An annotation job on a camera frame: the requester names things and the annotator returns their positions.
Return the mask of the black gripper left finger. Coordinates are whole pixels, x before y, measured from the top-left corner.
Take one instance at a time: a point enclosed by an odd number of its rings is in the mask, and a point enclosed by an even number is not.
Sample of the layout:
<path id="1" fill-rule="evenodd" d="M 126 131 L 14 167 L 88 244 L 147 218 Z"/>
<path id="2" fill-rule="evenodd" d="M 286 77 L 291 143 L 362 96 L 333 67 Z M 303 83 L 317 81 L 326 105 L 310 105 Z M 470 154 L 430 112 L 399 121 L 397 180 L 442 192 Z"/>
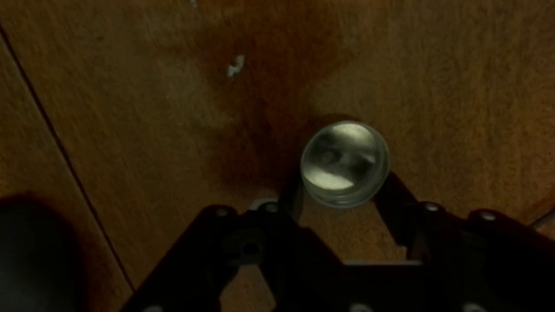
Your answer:
<path id="1" fill-rule="evenodd" d="M 277 202 L 294 219 L 298 219 L 301 216 L 301 209 L 303 209 L 303 180 L 301 180 L 301 174 L 298 171 L 294 171 L 288 178 L 288 181 L 284 183 L 284 188 L 279 193 Z"/>

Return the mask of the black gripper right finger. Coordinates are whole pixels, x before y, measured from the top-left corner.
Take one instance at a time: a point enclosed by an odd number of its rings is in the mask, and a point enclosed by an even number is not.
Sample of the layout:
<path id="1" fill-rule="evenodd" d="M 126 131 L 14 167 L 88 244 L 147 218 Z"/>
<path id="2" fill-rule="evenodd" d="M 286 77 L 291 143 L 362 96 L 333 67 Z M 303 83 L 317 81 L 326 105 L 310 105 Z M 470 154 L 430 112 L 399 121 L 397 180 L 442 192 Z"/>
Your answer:
<path id="1" fill-rule="evenodd" d="M 393 171 L 376 192 L 374 204 L 395 244 L 409 247 L 416 237 L 419 200 Z"/>

